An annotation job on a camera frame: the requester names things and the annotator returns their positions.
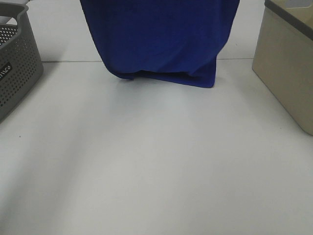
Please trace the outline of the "blue microfibre towel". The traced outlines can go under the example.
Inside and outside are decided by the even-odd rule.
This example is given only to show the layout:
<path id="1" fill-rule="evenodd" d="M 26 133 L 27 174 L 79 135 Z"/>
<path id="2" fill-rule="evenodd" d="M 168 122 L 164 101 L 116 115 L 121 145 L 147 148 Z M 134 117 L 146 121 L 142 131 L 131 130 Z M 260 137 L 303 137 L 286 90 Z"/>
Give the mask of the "blue microfibre towel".
<path id="1" fill-rule="evenodd" d="M 123 79 L 146 77 L 214 86 L 217 56 L 228 41 L 237 0 L 83 0 L 105 67 Z"/>

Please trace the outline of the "beige plastic storage bin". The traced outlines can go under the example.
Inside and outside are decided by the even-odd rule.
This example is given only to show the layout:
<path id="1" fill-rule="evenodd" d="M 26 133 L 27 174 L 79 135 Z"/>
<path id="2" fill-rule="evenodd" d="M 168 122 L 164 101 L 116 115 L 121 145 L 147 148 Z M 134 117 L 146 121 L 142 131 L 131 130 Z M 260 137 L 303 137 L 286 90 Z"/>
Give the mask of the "beige plastic storage bin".
<path id="1" fill-rule="evenodd" d="M 300 128 L 313 133 L 313 2 L 267 0 L 253 71 Z"/>

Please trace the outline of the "grey perforated plastic basket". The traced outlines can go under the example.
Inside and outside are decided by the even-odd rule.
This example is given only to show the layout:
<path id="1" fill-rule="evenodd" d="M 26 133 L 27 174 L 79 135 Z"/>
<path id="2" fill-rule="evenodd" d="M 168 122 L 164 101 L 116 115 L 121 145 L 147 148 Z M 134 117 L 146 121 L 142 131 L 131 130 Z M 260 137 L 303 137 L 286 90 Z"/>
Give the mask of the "grey perforated plastic basket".
<path id="1" fill-rule="evenodd" d="M 17 22 L 0 25 L 1 120 L 19 105 L 44 72 L 27 11 L 24 4 L 0 3 L 0 15 Z"/>

